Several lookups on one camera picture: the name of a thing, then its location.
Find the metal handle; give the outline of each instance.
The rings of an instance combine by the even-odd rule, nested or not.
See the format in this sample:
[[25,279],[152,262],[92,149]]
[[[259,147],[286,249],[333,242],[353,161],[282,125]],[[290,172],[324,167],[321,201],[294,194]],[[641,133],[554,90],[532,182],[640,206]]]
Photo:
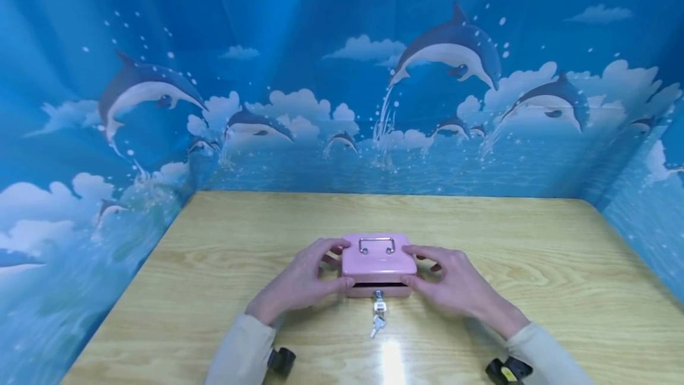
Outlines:
[[368,247],[363,246],[364,241],[375,241],[375,242],[377,242],[377,241],[389,241],[391,245],[385,249],[385,253],[387,253],[387,254],[394,253],[394,250],[395,250],[394,238],[391,238],[388,236],[378,236],[376,238],[361,238],[359,240],[359,251],[362,254],[368,254]]

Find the beige sleeve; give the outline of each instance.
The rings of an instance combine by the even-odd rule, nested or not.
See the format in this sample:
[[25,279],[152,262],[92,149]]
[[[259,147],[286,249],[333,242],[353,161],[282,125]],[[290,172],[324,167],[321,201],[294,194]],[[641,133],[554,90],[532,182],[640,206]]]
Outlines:
[[276,330],[241,314],[224,336],[204,385],[261,385]]
[[532,375],[525,385],[593,385],[588,375],[552,335],[539,324],[530,323],[509,341],[510,355],[526,362]]

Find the dolphin backdrop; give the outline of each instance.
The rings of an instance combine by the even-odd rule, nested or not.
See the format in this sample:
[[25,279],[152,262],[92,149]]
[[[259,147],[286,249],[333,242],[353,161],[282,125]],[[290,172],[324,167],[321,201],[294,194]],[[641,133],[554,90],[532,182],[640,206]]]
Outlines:
[[575,197],[684,301],[683,2],[0,0],[0,383],[197,190]]

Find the hand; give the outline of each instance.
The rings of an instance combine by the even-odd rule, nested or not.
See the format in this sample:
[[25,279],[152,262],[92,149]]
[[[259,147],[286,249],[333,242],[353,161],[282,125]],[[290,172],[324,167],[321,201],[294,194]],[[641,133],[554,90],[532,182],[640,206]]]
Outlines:
[[479,319],[505,340],[530,323],[518,308],[489,285],[463,251],[421,245],[405,245],[403,250],[419,260],[427,258],[436,262],[430,270],[442,272],[440,281],[427,282],[417,276],[404,276],[401,281],[442,312]]
[[351,242],[341,238],[319,238],[297,253],[284,271],[247,305],[245,313],[270,326],[289,310],[311,307],[327,295],[354,286],[354,280],[349,277],[330,281],[319,279],[323,271],[321,262],[333,267],[340,265],[340,261],[329,253],[341,255],[342,249],[349,246]]

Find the black strap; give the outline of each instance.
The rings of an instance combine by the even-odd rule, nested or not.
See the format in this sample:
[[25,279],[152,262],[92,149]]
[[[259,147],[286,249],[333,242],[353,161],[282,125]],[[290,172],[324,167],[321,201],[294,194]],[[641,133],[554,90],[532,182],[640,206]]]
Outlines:
[[266,366],[278,376],[287,377],[290,374],[290,371],[292,371],[292,366],[294,366],[296,358],[297,355],[287,348],[280,348],[278,352],[276,352],[275,349],[272,349]]
[[523,379],[534,372],[529,364],[513,357],[508,357],[505,362],[495,358],[484,371],[495,385],[523,385]]

